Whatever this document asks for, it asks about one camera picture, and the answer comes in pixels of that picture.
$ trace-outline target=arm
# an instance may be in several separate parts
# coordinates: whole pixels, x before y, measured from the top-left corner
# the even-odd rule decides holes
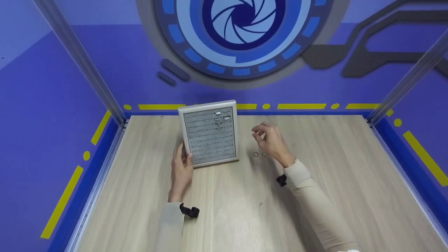
[[[284,173],[288,177],[287,187],[299,202],[302,214],[310,222],[325,251],[359,249],[349,225],[311,178],[305,165],[297,159],[284,169]]]
[[[184,215],[179,206],[193,177],[192,154],[185,154],[182,142],[173,153],[171,189],[168,202],[162,208],[155,252],[180,252]]]
[[[168,202],[162,208],[155,252],[180,252],[184,215],[180,202]]]
[[[310,222],[325,251],[356,251],[359,245],[350,227],[311,178],[305,165],[289,152],[279,129],[262,123],[252,131],[258,146],[284,167],[287,187],[299,202],[301,212]]]

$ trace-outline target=blue wall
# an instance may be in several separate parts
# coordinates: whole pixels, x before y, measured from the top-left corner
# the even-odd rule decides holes
[[[448,9],[448,3],[405,3],[386,15],[380,15],[375,22],[362,29],[355,42],[349,45],[351,49],[348,54],[331,67],[318,69],[297,57],[286,67],[260,78],[229,81],[196,70],[173,52],[169,39],[154,25],[157,23],[155,13],[148,10],[153,2],[150,1],[147,6],[142,2],[58,0],[75,33],[127,115],[175,113],[176,104],[227,99],[251,104],[240,107],[248,109],[248,113],[365,113],[382,101],[414,62],[391,62],[361,77],[344,76],[344,69],[360,45],[363,34],[378,21],[397,11]],[[332,4],[330,17],[339,23],[336,23],[334,29],[324,27],[314,43],[345,44],[357,24],[394,2],[327,0],[327,4]],[[391,23],[368,37],[366,48],[374,52],[425,52],[447,28],[448,22],[445,21]],[[184,82],[166,70],[161,65],[164,58],[181,67],[191,76],[191,80]],[[365,58],[364,62],[362,59],[356,65],[375,61]],[[161,80],[157,76],[159,71],[173,78],[177,85],[172,87]],[[140,104],[156,106],[145,107]],[[278,104],[301,105],[279,107]]]
[[[448,81],[430,72],[377,126],[426,203],[448,230]]]
[[[0,251],[43,252],[71,233],[62,220],[73,200],[83,206],[83,182],[117,126],[108,119],[94,145],[106,109],[58,38],[32,1],[3,1],[0,9]],[[56,207],[77,166],[68,203]],[[62,214],[51,217],[55,209]]]

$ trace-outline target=circular emblem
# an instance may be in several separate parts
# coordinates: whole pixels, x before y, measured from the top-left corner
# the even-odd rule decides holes
[[[331,0],[157,0],[165,38],[195,69],[249,79],[287,65],[310,45]]]

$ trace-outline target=purple wall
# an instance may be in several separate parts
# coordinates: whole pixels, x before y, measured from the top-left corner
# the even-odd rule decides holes
[[[97,149],[90,140],[106,109],[32,1],[5,4],[0,4],[0,251],[44,252],[71,201],[50,239],[40,236],[76,166],[84,169],[78,182],[89,170]]]
[[[339,26],[334,31],[327,32],[328,41],[320,43],[344,44],[359,22],[394,1],[352,0],[346,1],[347,6],[341,4],[342,2],[336,1],[333,4],[333,9],[340,9],[342,12]],[[297,67],[297,70],[279,70],[255,81],[221,85],[214,80],[207,81],[206,77],[204,79],[198,77],[192,81],[182,82],[161,66],[163,58],[175,61],[176,57],[170,58],[166,53],[161,53],[158,40],[148,37],[148,28],[142,20],[153,14],[138,9],[139,0],[114,0],[107,5],[87,0],[58,0],[58,3],[127,115],[148,112],[140,110],[139,104],[188,105],[227,99],[236,99],[238,103],[243,104],[257,104],[257,108],[251,112],[279,112],[278,104],[324,103],[327,104],[324,109],[312,112],[360,113],[366,109],[345,107],[350,103],[381,102],[413,65],[413,62],[390,63],[361,78],[344,77],[342,71],[351,55],[350,52],[343,61],[324,70],[313,69],[305,64]],[[84,15],[82,10],[85,9],[101,15]],[[448,4],[405,4],[396,10],[421,9],[448,9]],[[447,28],[446,22],[396,23],[373,34],[368,39],[366,47],[368,50],[379,52],[424,52]],[[200,75],[188,66],[183,70],[193,77]],[[159,79],[156,76],[158,71],[168,73],[177,81],[177,86],[172,87]],[[263,104],[269,104],[270,108],[263,109]],[[287,111],[301,113],[309,110],[292,109],[280,112]]]
[[[448,201],[448,186],[442,186],[407,143],[403,134],[410,131],[423,146],[445,175],[448,175],[448,81],[438,72],[432,71],[417,84],[394,108],[387,117],[401,140],[418,160],[432,183]]]

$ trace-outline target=wood grain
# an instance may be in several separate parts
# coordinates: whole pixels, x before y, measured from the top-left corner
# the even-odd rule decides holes
[[[184,202],[201,213],[185,220],[183,252],[322,250],[251,136],[263,121],[280,128],[363,251],[447,251],[361,116],[239,116],[240,161],[194,170]],[[131,117],[79,251],[152,251],[180,139],[175,116]]]

